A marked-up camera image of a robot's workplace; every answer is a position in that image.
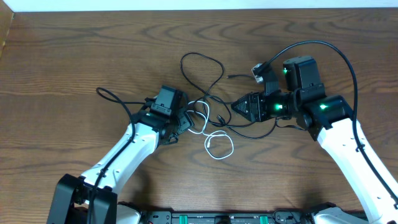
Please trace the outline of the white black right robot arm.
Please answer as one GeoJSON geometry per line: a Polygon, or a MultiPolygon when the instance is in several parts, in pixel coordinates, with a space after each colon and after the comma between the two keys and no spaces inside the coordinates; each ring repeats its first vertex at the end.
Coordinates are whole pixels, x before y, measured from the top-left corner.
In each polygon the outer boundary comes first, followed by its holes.
{"type": "Polygon", "coordinates": [[[366,139],[353,109],[340,96],[327,96],[315,59],[300,56],[283,62],[287,91],[279,88],[271,67],[252,69],[264,91],[232,103],[248,121],[295,118],[336,162],[363,206],[369,223],[397,223],[397,181],[366,139]]]}

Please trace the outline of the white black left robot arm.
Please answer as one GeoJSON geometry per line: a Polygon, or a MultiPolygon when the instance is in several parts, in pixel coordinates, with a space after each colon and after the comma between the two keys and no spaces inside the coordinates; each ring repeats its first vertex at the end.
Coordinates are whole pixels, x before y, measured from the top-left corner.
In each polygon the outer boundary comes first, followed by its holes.
{"type": "Polygon", "coordinates": [[[162,86],[146,99],[121,139],[93,167],[57,183],[48,223],[139,223],[141,213],[118,202],[118,195],[139,165],[159,146],[178,142],[193,126],[186,93],[162,86]]]}

